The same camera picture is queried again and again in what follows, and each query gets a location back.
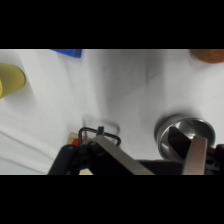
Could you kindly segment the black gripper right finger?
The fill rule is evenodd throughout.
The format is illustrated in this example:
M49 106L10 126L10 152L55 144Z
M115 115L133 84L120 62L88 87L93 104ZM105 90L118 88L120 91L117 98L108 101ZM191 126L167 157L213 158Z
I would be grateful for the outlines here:
M168 143L183 163L183 175L224 175L224 144L209 147L206 138L189 139L176 127L169 129Z

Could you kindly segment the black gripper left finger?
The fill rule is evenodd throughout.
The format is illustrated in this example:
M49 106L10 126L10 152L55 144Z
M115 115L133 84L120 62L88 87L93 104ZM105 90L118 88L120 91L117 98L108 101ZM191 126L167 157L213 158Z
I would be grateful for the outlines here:
M79 175L84 170L92 175L153 175L103 135L84 138L71 134L48 174Z

